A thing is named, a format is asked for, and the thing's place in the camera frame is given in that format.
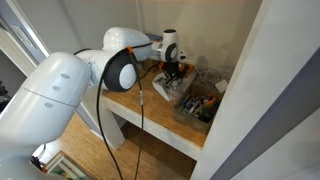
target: black cable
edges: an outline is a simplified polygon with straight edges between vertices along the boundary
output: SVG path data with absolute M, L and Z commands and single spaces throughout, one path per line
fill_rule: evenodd
M 0 88 L 1 88 L 1 91 L 2 91 L 3 96 L 4 96 L 5 98 L 11 99 L 11 96 L 9 96 L 9 95 L 7 94 L 8 91 L 6 92 L 5 88 L 4 88 L 2 85 L 0 85 Z
M 103 141 L 104 141 L 104 144 L 106 145 L 108 151 L 109 151 L 109 154 L 110 156 L 112 157 L 113 159 L 113 162 L 115 163 L 116 167 L 117 167 L 117 171 L 119 173 L 119 176 L 120 176 L 120 179 L 123 180 L 123 177 L 122 177 L 122 173 L 121 173 L 121 170 L 120 170 L 120 167 L 118 165 L 118 162 L 116 160 L 116 158 L 114 157 L 108 143 L 107 143 L 107 140 L 106 140 L 106 137 L 104 136 L 104 131 L 102 129 L 102 124 L 101 124 L 101 119 L 100 119 L 100 93 L 101 93 L 101 86 L 102 86 L 102 82 L 103 82 L 103 77 L 106 73 L 106 68 L 107 66 L 104 67 L 104 70 L 102 72 L 102 75 L 101 75 L 101 78 L 100 78 L 100 81 L 99 81 L 99 86 L 98 86 L 98 92 L 97 92 L 97 103 L 96 103 L 96 111 L 97 111 L 97 119 L 98 119 L 98 124 L 99 124 L 99 128 L 100 128 L 100 132 L 101 132 L 101 135 L 102 135 L 102 138 L 103 138 Z
M 80 49 L 79 51 L 73 53 L 73 55 L 77 55 L 77 54 L 79 54 L 79 53 L 81 53 L 83 51 L 87 51 L 87 50 L 92 50 L 92 49 L 89 49 L 89 48 Z
M 134 63 L 136 61 L 136 57 L 134 56 L 134 54 L 130 54 L 130 59 L 132 61 L 132 63 Z M 138 84 L 139 84 L 139 90 L 140 90 L 140 105 L 141 105 L 141 131 L 140 131 L 140 142 L 139 142 L 139 152 L 138 152 L 138 160 L 137 160 L 137 167 L 136 167 L 136 173 L 134 176 L 134 179 L 137 179 L 138 176 L 138 171 L 139 171 L 139 165 L 140 165 L 140 156 L 141 156 L 141 149 L 142 149 L 142 140 L 143 140 L 143 135 L 144 135 L 144 130 L 143 130 L 143 126 L 144 126 L 144 107 L 143 107 L 143 93 L 142 93 L 142 85 L 141 85 L 141 78 L 138 76 L 138 70 L 136 66 L 133 66 L 135 73 L 137 75 L 137 79 L 138 79 Z
M 31 156 L 30 162 L 41 171 L 41 163 L 38 157 Z
M 43 144 L 43 149 L 42 149 L 41 153 L 40 153 L 39 156 L 38 156 L 38 159 L 39 159 L 39 160 L 42 158 L 44 152 L 46 151 L 46 148 L 47 148 L 47 147 L 46 147 L 46 144 Z
M 140 79 L 143 79 L 144 77 L 146 77 L 147 74 L 149 73 L 149 71 L 150 71 L 152 68 L 157 67 L 159 64 L 160 64 L 160 62 L 157 63 L 157 64 L 154 64 L 154 65 L 150 66 L 150 67 L 147 69 L 147 71 L 143 74 L 143 76 L 141 76 L 141 77 L 139 77 L 139 78 L 140 78 Z
M 131 48 L 132 48 L 132 49 L 136 49 L 136 48 L 146 47 L 146 46 L 149 46 L 149 45 L 151 45 L 151 44 L 153 44 L 153 43 L 151 42 L 151 43 L 142 44 L 142 45 L 138 45 L 138 46 L 132 46 Z

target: cable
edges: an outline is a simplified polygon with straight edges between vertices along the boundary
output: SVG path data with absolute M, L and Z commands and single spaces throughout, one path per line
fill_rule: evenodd
M 38 157 L 31 156 L 30 162 L 41 171 L 41 169 L 42 169 L 41 163 L 40 163 Z
M 141 47 L 149 46 L 149 45 L 151 45 L 151 44 L 153 44 L 153 42 L 147 43 L 147 44 L 142 44 L 142 45 L 137 45 L 137 46 L 132 46 L 131 48 L 132 48 L 132 49 L 136 49 L 136 48 L 141 48 Z
M 4 95 L 5 98 L 8 98 L 9 100 L 11 99 L 11 96 L 9 96 L 7 93 L 6 93 L 6 90 L 3 88 L 3 86 L 0 85 L 0 88 L 1 88 L 1 91 Z
M 116 167 L 117 167 L 117 171 L 119 173 L 119 176 L 120 176 L 120 179 L 123 180 L 123 177 L 122 177 L 122 173 L 121 173 L 121 170 L 120 170 L 120 167 L 118 165 L 118 162 L 116 160 L 116 158 L 114 157 L 108 143 L 107 143 L 107 140 L 106 140 L 106 137 L 104 136 L 104 131 L 103 131 L 103 128 L 102 128 L 102 124 L 101 124 L 101 119 L 100 119 L 100 93 L 101 93 L 101 86 L 102 86 L 102 82 L 103 82 L 103 77 L 104 77 L 104 74 L 106 73 L 106 66 L 102 72 L 102 75 L 101 75 L 101 78 L 100 78 L 100 81 L 99 81 L 99 86 L 98 86 L 98 92 L 97 92 L 97 103 L 96 103 L 96 111 L 97 111 L 97 119 L 98 119 L 98 124 L 99 124 L 99 128 L 100 128 L 100 132 L 101 132 L 101 135 L 102 135 L 102 138 L 103 138 L 103 141 L 104 141 L 104 144 L 106 145 L 108 151 L 109 151 L 109 154 L 111 155 L 112 159 L 113 159 L 113 162 L 115 163 Z
M 204 83 L 207 88 L 218 91 L 216 88 L 215 84 L 222 81 L 226 80 L 229 82 L 232 76 L 233 69 L 224 67 L 224 68 L 219 68 L 219 69 L 212 69 L 212 68 L 205 68 L 205 69 L 199 69 L 195 68 L 199 74 L 199 80 L 201 83 Z
M 131 54 L 130 59 L 132 63 L 136 61 L 136 57 L 134 54 Z M 136 66 L 134 66 L 135 73 L 137 75 L 138 84 L 139 84 L 139 90 L 140 90 L 140 105 L 141 105 L 141 131 L 140 131 L 140 142 L 139 142 L 139 152 L 138 152 L 138 160 L 137 160 L 137 167 L 136 167 L 136 173 L 134 176 L 134 179 L 136 180 L 138 177 L 138 171 L 139 171 L 139 165 L 140 165 L 140 156 L 141 156 L 141 149 L 142 149 L 142 140 L 144 135 L 144 107 L 143 107 L 143 93 L 142 93 L 142 85 L 141 85 L 141 78 L 138 76 L 138 70 Z
M 139 79 L 145 78 L 145 77 L 147 76 L 147 74 L 149 73 L 149 71 L 150 71 L 152 68 L 157 67 L 159 64 L 160 64 L 160 62 L 158 62 L 157 64 L 154 64 L 154 65 L 150 66 L 150 67 L 147 69 L 147 71 L 143 74 L 143 76 L 139 77 Z
M 87 51 L 87 50 L 92 50 L 92 49 L 89 49 L 89 48 L 80 49 L 79 51 L 73 53 L 73 55 L 77 55 L 77 54 L 79 54 L 79 53 L 81 53 L 83 51 Z
M 46 144 L 43 144 L 43 149 L 42 149 L 42 151 L 41 151 L 41 153 L 39 154 L 39 156 L 38 156 L 38 159 L 40 160 L 41 159 L 41 157 L 43 156 L 43 154 L 44 154 L 44 152 L 46 151 Z

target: wooden floor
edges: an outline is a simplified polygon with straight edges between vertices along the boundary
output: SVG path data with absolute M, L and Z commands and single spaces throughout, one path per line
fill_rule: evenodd
M 140 130 L 130 123 L 122 128 L 126 141 L 113 151 L 123 178 L 134 179 Z M 116 167 L 101 139 L 95 136 L 75 114 L 64 134 L 47 144 L 41 161 L 47 163 L 60 150 L 76 161 L 96 179 L 120 179 Z M 189 179 L 195 161 L 145 133 L 138 179 Z

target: white wall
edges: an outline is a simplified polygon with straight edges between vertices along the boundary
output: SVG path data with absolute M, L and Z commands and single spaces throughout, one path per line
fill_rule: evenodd
M 136 2 L 132 0 L 61 0 L 85 48 L 102 48 L 111 27 L 139 30 Z
M 262 0 L 140 0 L 143 30 L 176 29 L 192 63 L 235 67 Z
M 319 47 L 319 8 L 312 0 L 263 1 L 192 179 L 217 171 Z
M 318 180 L 320 109 L 269 148 L 233 180 Z
M 74 53 L 82 48 L 59 0 L 16 0 L 16 2 L 50 52 Z

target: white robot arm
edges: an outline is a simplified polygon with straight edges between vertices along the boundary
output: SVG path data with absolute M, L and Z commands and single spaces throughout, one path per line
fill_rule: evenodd
M 104 68 L 103 88 L 125 92 L 134 85 L 134 65 L 121 54 L 125 47 L 133 48 L 138 61 L 148 57 L 177 61 L 176 32 L 165 33 L 169 35 L 162 43 L 151 45 L 138 31 L 111 28 L 102 50 L 83 51 L 78 57 L 53 53 L 43 61 L 0 115 L 0 179 L 60 179 L 37 170 L 30 163 L 33 152 L 61 136 L 86 89 L 98 84 Z

